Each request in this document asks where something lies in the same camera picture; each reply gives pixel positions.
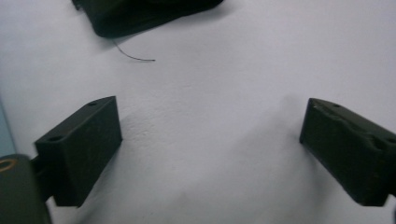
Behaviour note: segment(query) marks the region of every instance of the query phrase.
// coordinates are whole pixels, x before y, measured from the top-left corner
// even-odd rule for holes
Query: white table
[[[116,95],[124,141],[55,224],[389,224],[355,204],[298,142],[306,102],[396,132],[396,2],[226,0],[118,39],[67,0],[0,2],[0,94],[16,149]]]

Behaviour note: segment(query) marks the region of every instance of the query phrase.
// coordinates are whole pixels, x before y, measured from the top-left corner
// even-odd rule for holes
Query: dark green object
[[[102,37],[132,35],[179,17],[217,6],[223,0],[73,0]]]
[[[343,106],[309,99],[300,142],[355,202],[383,206],[393,194],[394,133]]]
[[[81,206],[121,141],[116,97],[84,105],[38,139],[37,163],[49,170],[56,204]]]

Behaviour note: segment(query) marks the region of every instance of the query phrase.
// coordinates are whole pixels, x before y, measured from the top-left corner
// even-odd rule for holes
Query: thin wire
[[[139,59],[139,58],[136,58],[136,57],[132,57],[131,55],[125,53],[125,52],[119,47],[119,45],[116,43],[116,41],[115,41],[114,39],[111,39],[111,41],[112,41],[113,44],[117,47],[117,49],[118,49],[123,55],[127,56],[128,58],[132,58],[132,59],[135,59],[135,60],[138,60],[138,61],[141,61],[141,62],[147,62],[147,63],[153,63],[153,62],[155,62],[155,60],[153,60],[153,59]]]

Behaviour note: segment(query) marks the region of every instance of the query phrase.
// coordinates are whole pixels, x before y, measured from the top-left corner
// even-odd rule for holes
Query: black object
[[[102,37],[132,35],[217,6],[222,0],[72,0]]]
[[[300,142],[365,206],[395,194],[396,135],[343,106],[309,99]]]
[[[0,158],[0,223],[50,223],[44,203],[81,206],[120,146],[115,97],[84,105],[35,142],[38,156]]]

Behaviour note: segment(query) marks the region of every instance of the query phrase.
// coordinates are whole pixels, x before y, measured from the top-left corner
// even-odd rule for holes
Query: black block
[[[310,99],[300,142],[355,202],[384,205],[394,192],[396,135],[343,106]]]
[[[57,205],[81,206],[121,141],[116,97],[84,105],[38,139]]]

